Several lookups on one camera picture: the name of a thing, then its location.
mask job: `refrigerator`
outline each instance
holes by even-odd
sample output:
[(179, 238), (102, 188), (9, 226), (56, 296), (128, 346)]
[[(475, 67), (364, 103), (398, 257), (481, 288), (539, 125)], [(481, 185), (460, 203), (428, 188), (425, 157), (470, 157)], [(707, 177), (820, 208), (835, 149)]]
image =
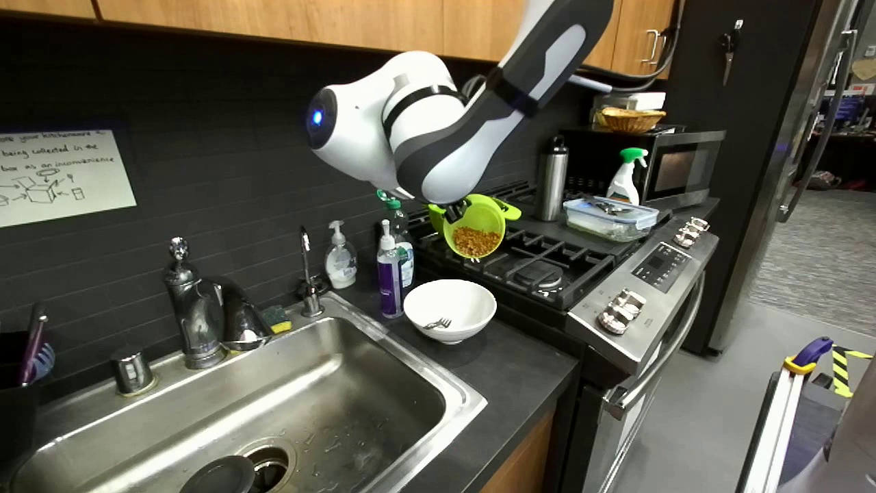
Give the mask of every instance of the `refrigerator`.
[(820, 167), (830, 138), (830, 126), (817, 131), (820, 108), (826, 88), (843, 88), (872, 10), (874, 0), (687, 0), (665, 108), (677, 126), (726, 129), (713, 179), (721, 249), (689, 353), (733, 344), (732, 319), (769, 237), (794, 220)]

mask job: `gas burner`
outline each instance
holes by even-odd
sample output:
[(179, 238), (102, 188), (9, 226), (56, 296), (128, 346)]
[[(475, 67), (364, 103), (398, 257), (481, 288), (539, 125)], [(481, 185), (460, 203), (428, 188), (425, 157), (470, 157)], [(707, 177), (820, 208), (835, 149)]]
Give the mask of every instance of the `gas burner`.
[(565, 270), (550, 263), (528, 263), (521, 272), (516, 272), (516, 283), (521, 283), (528, 290), (558, 294), (565, 283)]

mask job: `sink drain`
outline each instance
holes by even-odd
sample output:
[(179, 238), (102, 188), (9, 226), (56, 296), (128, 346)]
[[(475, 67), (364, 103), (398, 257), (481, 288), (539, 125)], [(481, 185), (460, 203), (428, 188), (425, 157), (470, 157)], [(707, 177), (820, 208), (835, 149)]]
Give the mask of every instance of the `sink drain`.
[(246, 455), (256, 470), (253, 493), (269, 493), (284, 481), (290, 470), (290, 455), (279, 448), (256, 451)]

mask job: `oven handle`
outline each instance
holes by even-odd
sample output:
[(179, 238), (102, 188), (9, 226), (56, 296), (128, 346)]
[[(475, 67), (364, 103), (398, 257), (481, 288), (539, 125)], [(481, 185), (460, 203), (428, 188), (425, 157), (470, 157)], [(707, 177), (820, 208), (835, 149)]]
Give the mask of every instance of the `oven handle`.
[(707, 272), (695, 283), (695, 294), (694, 294), (695, 299), (685, 312), (681, 330), (677, 331), (674, 344), (665, 346), (659, 359), (647, 372), (642, 372), (635, 381), (629, 381), (629, 385), (624, 381), (624, 385), (613, 388), (610, 393), (606, 393), (602, 404), (610, 418), (621, 420), (648, 393), (655, 379), (662, 372), (662, 368), (672, 362), (672, 357), (681, 349), (681, 344), (687, 341), (687, 334), (694, 330), (695, 315), (700, 312), (705, 290), (707, 290)]

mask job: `white bowl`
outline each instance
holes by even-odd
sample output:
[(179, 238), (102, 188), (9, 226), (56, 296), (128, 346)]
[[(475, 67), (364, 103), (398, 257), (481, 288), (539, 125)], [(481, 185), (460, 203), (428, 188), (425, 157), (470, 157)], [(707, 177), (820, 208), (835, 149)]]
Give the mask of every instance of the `white bowl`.
[(405, 315), (421, 334), (460, 346), (494, 322), (495, 296), (468, 279), (436, 279), (405, 296)]

